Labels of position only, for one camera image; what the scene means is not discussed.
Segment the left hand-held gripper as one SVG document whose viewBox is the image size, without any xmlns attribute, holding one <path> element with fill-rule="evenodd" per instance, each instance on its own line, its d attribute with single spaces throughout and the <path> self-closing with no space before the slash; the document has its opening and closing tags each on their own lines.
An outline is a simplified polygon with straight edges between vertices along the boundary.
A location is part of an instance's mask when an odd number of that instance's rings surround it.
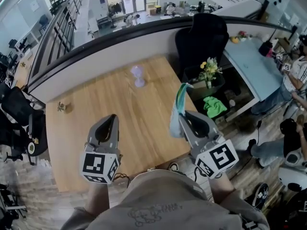
<svg viewBox="0 0 307 230">
<path fill-rule="evenodd" d="M 81 175 L 89 182 L 111 184 L 121 164 L 119 119 L 117 115 L 103 117 L 89 130 L 81 156 Z"/>
</svg>

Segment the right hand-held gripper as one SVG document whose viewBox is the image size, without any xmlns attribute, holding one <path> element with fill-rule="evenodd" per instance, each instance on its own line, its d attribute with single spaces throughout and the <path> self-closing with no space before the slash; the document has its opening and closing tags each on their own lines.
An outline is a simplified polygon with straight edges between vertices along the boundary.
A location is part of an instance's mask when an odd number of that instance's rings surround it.
<svg viewBox="0 0 307 230">
<path fill-rule="evenodd" d="M 208 116 L 188 110 L 179 115 L 179 123 L 190 145 L 191 161 L 208 178 L 217 178 L 239 161 L 231 140 Z"/>
</svg>

